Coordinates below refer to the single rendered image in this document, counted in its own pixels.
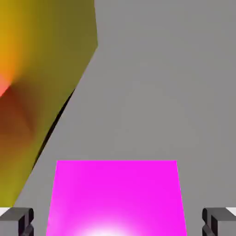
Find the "large yellow box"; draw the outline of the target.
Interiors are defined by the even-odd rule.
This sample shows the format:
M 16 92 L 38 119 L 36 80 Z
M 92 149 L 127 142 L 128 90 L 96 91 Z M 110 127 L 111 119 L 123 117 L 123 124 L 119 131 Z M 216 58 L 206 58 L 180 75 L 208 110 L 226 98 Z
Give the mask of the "large yellow box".
M 98 46 L 94 0 L 0 0 L 0 207 L 12 207 Z

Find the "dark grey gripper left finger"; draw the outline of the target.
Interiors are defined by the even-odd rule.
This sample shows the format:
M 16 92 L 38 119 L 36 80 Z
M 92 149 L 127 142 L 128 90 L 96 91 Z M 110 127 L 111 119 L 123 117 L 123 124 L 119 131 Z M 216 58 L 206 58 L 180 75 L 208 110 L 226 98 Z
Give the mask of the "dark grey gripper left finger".
M 0 236 L 34 236 L 33 208 L 0 207 Z

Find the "small magenta cube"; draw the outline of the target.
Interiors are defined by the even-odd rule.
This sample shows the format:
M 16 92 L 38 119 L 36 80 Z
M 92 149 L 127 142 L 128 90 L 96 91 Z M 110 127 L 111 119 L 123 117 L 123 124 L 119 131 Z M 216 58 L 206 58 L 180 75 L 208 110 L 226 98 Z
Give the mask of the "small magenta cube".
M 46 236 L 187 236 L 175 160 L 59 160 Z

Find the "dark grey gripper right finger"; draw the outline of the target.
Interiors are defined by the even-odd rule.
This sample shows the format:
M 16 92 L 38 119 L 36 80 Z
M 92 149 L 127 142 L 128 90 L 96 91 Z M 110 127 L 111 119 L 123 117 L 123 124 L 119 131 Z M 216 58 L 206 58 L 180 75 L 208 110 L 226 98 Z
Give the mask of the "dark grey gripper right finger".
M 236 207 L 205 207 L 202 236 L 236 236 Z

